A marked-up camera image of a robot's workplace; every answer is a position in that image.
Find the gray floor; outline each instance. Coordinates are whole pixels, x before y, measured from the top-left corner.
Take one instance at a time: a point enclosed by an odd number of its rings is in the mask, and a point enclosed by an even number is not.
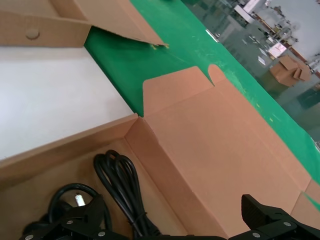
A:
[[[278,60],[272,61],[268,54],[265,54],[270,46],[263,33],[264,26],[260,22],[245,25],[233,14],[233,8],[227,0],[183,2],[283,109],[315,141],[320,141],[320,103],[309,104],[310,101],[305,101],[306,95],[313,92],[313,87],[320,83],[320,79],[312,75],[310,81],[300,81],[292,87],[278,83],[269,73],[269,68]],[[295,58],[289,50],[284,55]]]

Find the white table surface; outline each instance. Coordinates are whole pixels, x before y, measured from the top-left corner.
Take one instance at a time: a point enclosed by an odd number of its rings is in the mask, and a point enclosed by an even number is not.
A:
[[[85,48],[0,47],[0,160],[132,113]]]

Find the green surface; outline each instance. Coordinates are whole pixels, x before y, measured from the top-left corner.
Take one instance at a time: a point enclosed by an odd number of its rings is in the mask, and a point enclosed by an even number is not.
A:
[[[131,109],[143,116],[144,80],[198,66],[218,65],[320,183],[320,153],[311,137],[207,33],[180,0],[131,0],[169,48],[153,47],[92,28],[85,47]]]

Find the open cardboard box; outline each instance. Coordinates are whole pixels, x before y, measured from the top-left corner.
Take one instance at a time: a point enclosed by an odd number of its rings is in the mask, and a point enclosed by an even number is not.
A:
[[[270,73],[280,84],[287,87],[292,87],[299,80],[309,81],[311,78],[309,67],[288,55],[280,57],[279,62],[270,68]]]
[[[130,0],[1,0],[0,45],[82,47],[91,26],[164,45]]]
[[[319,212],[304,195],[319,197],[319,186],[223,72],[208,71],[215,86],[197,67],[145,81],[144,118],[133,114],[1,161],[0,235],[17,239],[73,182],[103,194],[114,230],[129,235],[93,168],[95,154],[108,149],[134,162],[146,211],[164,234],[247,231],[242,194],[319,228]]]

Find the white wall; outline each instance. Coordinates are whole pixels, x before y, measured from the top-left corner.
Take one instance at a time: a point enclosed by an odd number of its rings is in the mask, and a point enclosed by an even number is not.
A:
[[[301,28],[293,36],[299,39],[294,48],[306,59],[320,52],[320,5],[316,0],[273,0],[271,7],[281,6],[283,14]],[[258,12],[265,16],[267,9]]]

